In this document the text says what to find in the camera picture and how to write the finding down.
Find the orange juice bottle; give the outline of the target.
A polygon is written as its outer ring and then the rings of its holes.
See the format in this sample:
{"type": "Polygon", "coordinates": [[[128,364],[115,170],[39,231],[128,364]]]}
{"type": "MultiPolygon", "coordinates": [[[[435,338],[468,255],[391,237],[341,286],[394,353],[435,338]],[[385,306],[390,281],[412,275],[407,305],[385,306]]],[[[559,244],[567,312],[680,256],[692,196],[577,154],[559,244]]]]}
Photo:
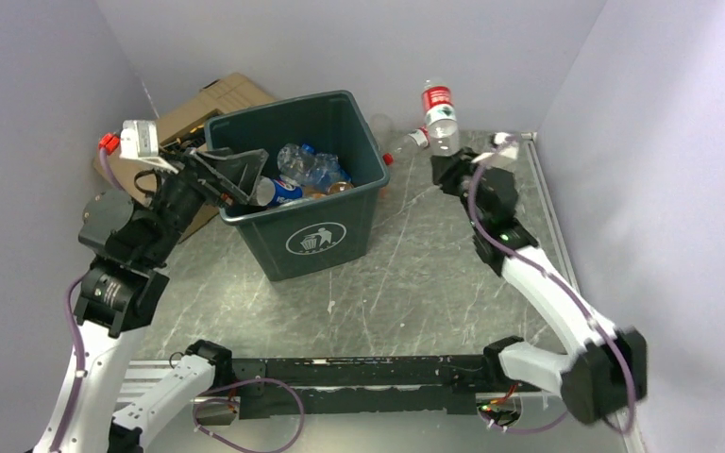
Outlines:
{"type": "Polygon", "coordinates": [[[327,190],[327,195],[343,193],[343,192],[352,190],[354,188],[355,188],[355,186],[351,182],[338,181],[329,186],[329,188],[327,190]]]}

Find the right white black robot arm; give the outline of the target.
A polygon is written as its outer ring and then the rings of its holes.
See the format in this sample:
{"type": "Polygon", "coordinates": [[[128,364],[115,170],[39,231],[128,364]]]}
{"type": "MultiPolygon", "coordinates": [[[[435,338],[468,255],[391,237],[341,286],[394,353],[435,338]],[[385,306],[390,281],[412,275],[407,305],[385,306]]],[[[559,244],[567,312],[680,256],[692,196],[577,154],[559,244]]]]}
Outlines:
{"type": "Polygon", "coordinates": [[[495,158],[469,148],[433,156],[432,182],[460,200],[481,261],[531,303],[565,351],[552,353],[520,337],[505,338],[484,348],[483,381],[495,392],[526,383],[553,394],[584,425],[607,422],[624,411],[626,423],[611,428],[627,434],[647,395],[647,341],[637,329],[621,329],[601,315],[553,267],[518,221],[514,174],[492,166],[495,158]]]}

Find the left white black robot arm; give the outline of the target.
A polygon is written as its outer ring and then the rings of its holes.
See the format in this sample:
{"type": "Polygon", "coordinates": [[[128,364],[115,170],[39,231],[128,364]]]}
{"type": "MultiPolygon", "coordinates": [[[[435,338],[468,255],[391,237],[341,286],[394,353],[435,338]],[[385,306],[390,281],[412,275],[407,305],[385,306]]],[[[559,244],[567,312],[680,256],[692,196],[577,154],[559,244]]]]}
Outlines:
{"type": "Polygon", "coordinates": [[[123,147],[120,155],[160,174],[161,182],[148,204],[109,190],[83,211],[78,239],[94,257],[63,300],[74,346],[35,446],[39,452],[141,452],[194,397],[225,394],[236,381],[231,352],[199,341],[137,401],[115,410],[168,284],[162,272],[168,257],[203,206],[222,208],[254,196],[266,151],[192,148],[165,157],[123,147]]]}

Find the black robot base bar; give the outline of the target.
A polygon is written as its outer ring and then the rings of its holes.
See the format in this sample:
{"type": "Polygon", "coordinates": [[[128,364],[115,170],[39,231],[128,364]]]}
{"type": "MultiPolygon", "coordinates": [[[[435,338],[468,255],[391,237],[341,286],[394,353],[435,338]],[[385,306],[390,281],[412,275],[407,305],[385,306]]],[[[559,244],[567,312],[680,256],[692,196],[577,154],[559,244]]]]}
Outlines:
{"type": "Polygon", "coordinates": [[[478,355],[235,359],[203,397],[233,397],[243,420],[274,415],[474,414],[522,385],[478,355]]]}

